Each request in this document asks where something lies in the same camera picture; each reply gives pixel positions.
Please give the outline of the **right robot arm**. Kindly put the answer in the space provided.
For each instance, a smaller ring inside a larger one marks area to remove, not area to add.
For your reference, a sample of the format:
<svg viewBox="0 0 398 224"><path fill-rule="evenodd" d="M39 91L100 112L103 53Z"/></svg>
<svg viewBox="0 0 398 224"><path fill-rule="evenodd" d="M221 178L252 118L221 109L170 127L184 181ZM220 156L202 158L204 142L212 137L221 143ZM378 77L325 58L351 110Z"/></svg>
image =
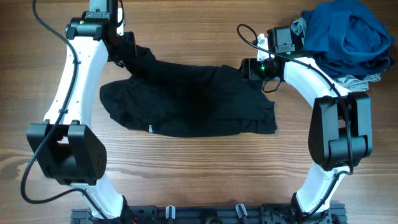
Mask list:
<svg viewBox="0 0 398 224"><path fill-rule="evenodd" d="M345 209L330 200L346 176L373 149L371 100L353 93L321 71L297 50L289 27L270 29L246 41L257 57L242 61L247 80L278 80L294 87L312 107L308 149L313 160L305 182L288 205L266 205L264 216L287 223L340 223Z"/></svg>

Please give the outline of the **black t-shirt with logo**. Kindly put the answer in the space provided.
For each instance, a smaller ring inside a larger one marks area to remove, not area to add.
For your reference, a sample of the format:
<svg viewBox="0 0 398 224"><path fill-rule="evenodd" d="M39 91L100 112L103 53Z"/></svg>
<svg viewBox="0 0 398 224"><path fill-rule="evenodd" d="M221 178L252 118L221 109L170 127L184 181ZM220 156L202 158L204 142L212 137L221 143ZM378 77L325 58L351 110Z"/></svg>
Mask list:
<svg viewBox="0 0 398 224"><path fill-rule="evenodd" d="M127 129L183 138L277 130L274 102L236 68L164 62L141 46L124 64L131 76L103 85L99 98Z"/></svg>

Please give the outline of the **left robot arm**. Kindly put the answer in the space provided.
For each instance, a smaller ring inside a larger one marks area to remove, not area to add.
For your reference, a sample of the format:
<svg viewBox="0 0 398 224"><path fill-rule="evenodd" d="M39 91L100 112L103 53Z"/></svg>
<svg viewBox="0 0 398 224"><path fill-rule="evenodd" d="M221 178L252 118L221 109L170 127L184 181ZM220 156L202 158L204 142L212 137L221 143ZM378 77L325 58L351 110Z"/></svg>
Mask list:
<svg viewBox="0 0 398 224"><path fill-rule="evenodd" d="M72 223L135 223L126 198L108 179L106 148L91 129L95 93L104 66L122 67L136 55L134 34L124 31L120 0L91 1L66 26L61 40L67 57L60 84L43 121L31 124L27 140L44 175L78 192L88 204L75 210Z"/></svg>

